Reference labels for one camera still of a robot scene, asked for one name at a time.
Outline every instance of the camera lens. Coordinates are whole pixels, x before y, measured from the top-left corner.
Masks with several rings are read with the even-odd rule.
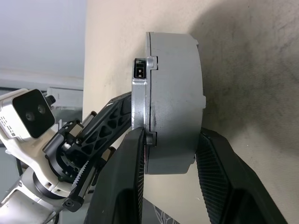
[[[34,121],[34,120],[35,120],[35,117],[34,117],[33,112],[27,112],[27,113],[26,113],[26,119],[27,119],[28,121]]]
[[[41,114],[45,114],[46,113],[46,108],[43,106],[43,105],[39,105],[37,107],[38,111],[41,113]]]

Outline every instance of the gray motor housing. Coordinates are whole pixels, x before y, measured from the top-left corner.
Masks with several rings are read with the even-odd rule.
[[[132,128],[146,132],[145,173],[183,174],[194,163],[206,106],[198,42],[146,33],[145,59],[132,74]]]

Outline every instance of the black camera module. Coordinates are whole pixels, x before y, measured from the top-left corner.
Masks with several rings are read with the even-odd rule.
[[[55,118],[39,90],[13,98],[12,104],[32,138],[39,138],[55,124]]]

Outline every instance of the gray metal casing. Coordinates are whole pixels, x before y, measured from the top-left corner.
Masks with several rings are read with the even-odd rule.
[[[198,42],[146,33],[145,54],[146,78],[132,74],[132,128],[146,130],[145,173],[183,174],[194,163],[206,106]]]

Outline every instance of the white ceiling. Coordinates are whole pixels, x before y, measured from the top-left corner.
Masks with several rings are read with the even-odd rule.
[[[85,0],[1,0],[0,68],[83,77],[85,15]]]

